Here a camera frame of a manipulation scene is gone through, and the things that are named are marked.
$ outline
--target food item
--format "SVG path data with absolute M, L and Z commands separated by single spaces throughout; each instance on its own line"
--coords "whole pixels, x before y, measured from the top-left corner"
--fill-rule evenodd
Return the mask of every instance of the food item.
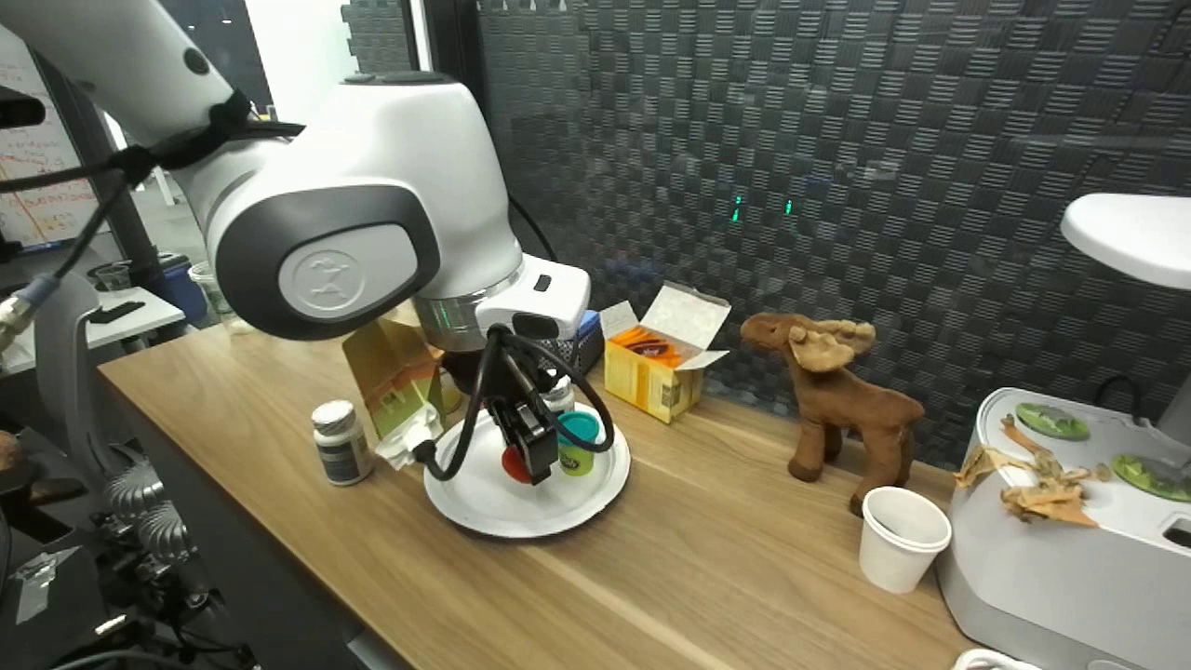
M 1022 469 L 1034 476 L 1029 486 L 1004 486 L 1003 501 L 1011 517 L 1021 520 L 1057 520 L 1057 523 L 1075 523 L 1075 527 L 1096 527 L 1099 520 L 1088 517 L 1082 500 L 1088 500 L 1088 480 L 1107 480 L 1107 469 L 1070 469 L 1053 451 L 1046 451 L 1039 438 L 1030 438 L 1021 428 L 1021 417 L 1003 419 L 1004 435 L 1022 445 L 1030 456 L 1008 456 L 993 445 L 978 445 L 977 456 L 955 476 L 959 492 L 973 492 L 984 476 L 993 469 Z
M 1151 456 L 1119 455 L 1119 456 L 1114 456 L 1114 473 L 1118 473 L 1118 480 L 1123 480 L 1148 494 L 1191 501 L 1191 480 L 1179 473 L 1168 473 L 1165 465 L 1158 465 Z
M 1070 443 L 1082 443 L 1092 435 L 1092 428 L 1080 417 L 1042 401 L 1021 401 L 1015 419 L 1039 435 L 1053 435 Z

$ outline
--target dark wall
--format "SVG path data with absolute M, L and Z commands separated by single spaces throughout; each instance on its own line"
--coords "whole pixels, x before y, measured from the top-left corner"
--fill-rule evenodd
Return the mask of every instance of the dark wall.
M 1080 193 L 1191 190 L 1187 0 L 479 0 L 479 37 L 509 190 L 597 305 L 676 280 L 730 351 L 754 308 L 876 319 L 928 461 L 993 387 L 1123 372 L 1158 413 L 1191 372 L 1191 296 L 1061 238 Z M 761 355 L 710 389 L 789 413 Z

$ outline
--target small bottle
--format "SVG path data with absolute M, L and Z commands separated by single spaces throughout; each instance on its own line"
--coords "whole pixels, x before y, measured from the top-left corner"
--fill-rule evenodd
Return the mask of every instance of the small bottle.
M 359 411 L 348 398 L 323 401 L 309 413 L 312 445 L 323 456 L 323 473 L 335 482 L 359 482 L 372 473 L 367 438 L 361 432 Z

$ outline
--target toy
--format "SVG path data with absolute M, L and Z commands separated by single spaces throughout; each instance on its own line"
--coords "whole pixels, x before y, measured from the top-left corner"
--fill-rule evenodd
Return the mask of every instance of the toy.
M 862 443 L 862 480 L 850 500 L 861 517 L 861 500 L 880 482 L 906 482 L 913 465 L 913 423 L 928 413 L 917 398 L 867 382 L 850 372 L 876 341 L 870 324 L 807 319 L 802 314 L 754 314 L 742 329 L 746 341 L 784 358 L 792 401 L 802 411 L 802 438 L 789 456 L 795 480 L 819 480 L 823 456 L 841 455 L 841 432 L 854 428 Z

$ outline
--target yellow box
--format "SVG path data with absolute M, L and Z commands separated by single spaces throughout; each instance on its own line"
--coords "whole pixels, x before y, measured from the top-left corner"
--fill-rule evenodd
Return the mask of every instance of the yellow box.
M 601 314 L 604 387 L 637 411 L 676 419 L 702 398 L 702 372 L 727 358 L 706 351 L 730 305 L 710 293 L 665 283 L 645 319 L 629 300 Z

